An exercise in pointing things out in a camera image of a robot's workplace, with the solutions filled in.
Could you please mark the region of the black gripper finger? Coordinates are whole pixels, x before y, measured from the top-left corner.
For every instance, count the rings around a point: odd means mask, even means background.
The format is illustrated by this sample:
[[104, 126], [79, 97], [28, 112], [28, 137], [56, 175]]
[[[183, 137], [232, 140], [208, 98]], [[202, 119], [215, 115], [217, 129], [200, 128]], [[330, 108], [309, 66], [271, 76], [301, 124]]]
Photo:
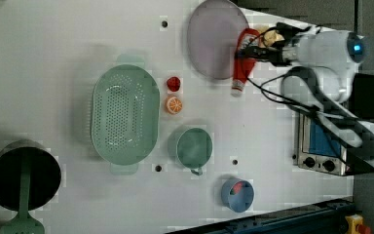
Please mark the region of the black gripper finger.
[[236, 59], [268, 59], [268, 50], [259, 47], [247, 47], [235, 53]]
[[284, 22], [278, 22], [276, 24], [276, 29], [279, 32], [291, 32], [292, 31], [292, 26], [287, 24], [287, 23], [284, 23]]

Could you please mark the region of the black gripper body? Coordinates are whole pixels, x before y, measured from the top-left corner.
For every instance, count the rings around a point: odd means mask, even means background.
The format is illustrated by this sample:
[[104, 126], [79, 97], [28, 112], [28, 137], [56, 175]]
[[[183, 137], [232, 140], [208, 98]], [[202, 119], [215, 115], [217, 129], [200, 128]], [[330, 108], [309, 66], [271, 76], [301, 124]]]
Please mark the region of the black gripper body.
[[305, 29], [292, 26], [291, 32], [279, 32], [284, 38], [283, 41], [275, 42], [271, 47], [267, 47], [270, 50], [269, 62], [274, 66], [288, 66], [290, 65], [290, 60], [283, 57], [283, 53], [291, 47], [291, 40], [295, 38], [298, 34], [305, 32]]

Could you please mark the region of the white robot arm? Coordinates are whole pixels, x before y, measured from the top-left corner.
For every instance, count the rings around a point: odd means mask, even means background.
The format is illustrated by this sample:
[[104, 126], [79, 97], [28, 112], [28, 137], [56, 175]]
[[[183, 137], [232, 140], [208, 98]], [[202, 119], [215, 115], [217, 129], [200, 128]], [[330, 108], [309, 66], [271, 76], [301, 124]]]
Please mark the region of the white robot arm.
[[364, 59], [363, 39], [348, 30], [312, 31], [282, 22], [272, 30], [282, 38], [270, 45], [264, 32], [242, 32], [234, 75], [248, 79], [257, 61], [288, 67], [276, 77], [280, 90], [272, 92], [260, 83], [256, 87], [261, 94], [310, 119], [328, 141], [337, 141], [346, 152], [339, 160], [351, 174], [374, 173], [374, 120], [360, 118], [343, 105]]

